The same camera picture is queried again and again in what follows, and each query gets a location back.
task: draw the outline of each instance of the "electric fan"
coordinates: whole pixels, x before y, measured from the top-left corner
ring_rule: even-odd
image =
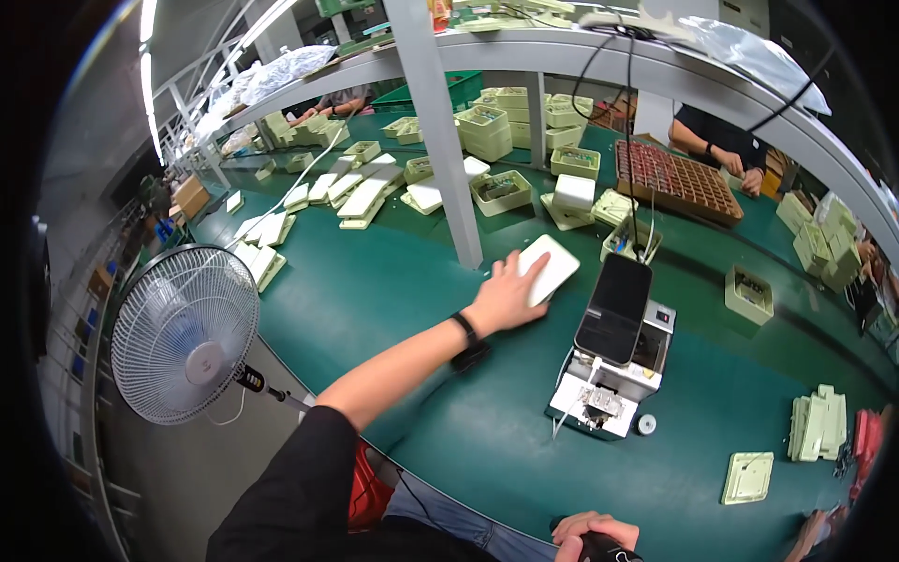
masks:
[[[244,262],[215,245],[167,250],[123,291],[111,339],[116,386],[154,424],[186,422],[233,380],[306,410],[244,364],[258,325],[259,293]]]

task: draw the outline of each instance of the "phone screen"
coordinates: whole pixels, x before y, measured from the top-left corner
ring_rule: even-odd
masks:
[[[653,270],[648,265],[610,254],[574,336],[574,345],[617,365],[630,362],[652,284]]]

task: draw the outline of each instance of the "screwdriver handle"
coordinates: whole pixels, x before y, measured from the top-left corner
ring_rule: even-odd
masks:
[[[605,533],[587,531],[581,535],[583,549],[578,562],[643,562],[633,551],[619,545]]]

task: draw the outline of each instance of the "black shirt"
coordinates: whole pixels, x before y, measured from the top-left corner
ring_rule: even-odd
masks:
[[[407,517],[348,533],[355,446],[346,417],[315,406],[209,537],[216,562],[497,562],[470,542]]]
[[[761,172],[765,173],[767,169],[765,158],[768,154],[768,145],[758,140],[752,134],[725,120],[709,115],[706,112],[701,112],[686,104],[681,107],[674,119],[693,131],[697,137],[727,152],[735,152],[740,155],[740,159],[743,161],[743,170],[761,168]],[[721,164],[715,158],[705,153],[695,154],[690,152],[690,156],[703,164],[715,168],[721,167]]]

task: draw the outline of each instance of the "jeans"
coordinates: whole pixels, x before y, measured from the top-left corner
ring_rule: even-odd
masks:
[[[396,491],[384,512],[385,517],[388,515],[409,517],[438,531],[448,531],[457,539],[475,544],[500,562],[552,562],[556,557],[557,546],[492,522],[424,484],[408,472],[400,474],[403,482],[409,487],[406,488],[403,482],[396,483]],[[416,497],[424,504],[427,514],[415,501]],[[428,518],[428,514],[434,519],[433,522]]]

